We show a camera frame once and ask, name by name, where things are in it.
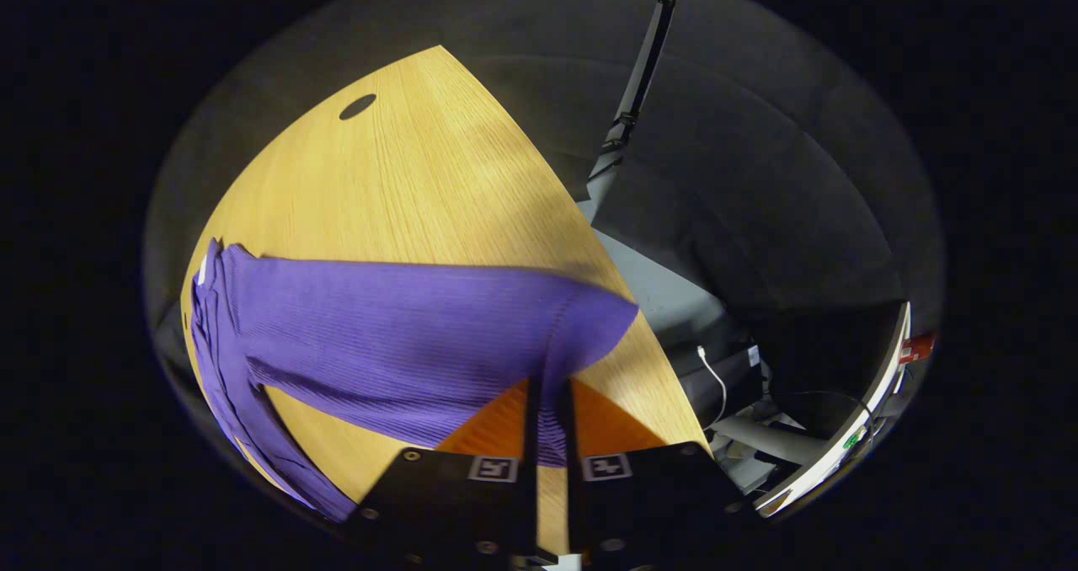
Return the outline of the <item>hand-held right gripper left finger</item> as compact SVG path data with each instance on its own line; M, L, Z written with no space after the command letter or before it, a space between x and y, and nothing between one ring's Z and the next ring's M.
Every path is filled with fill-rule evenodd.
M401 449L345 524L371 568L539 568L542 388L524 382L519 456Z

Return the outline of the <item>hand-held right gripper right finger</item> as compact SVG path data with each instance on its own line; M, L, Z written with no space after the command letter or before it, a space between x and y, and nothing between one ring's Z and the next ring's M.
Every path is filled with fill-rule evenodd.
M584 570L724 570L759 515L695 440L665 444L584 382L563 387L568 544Z

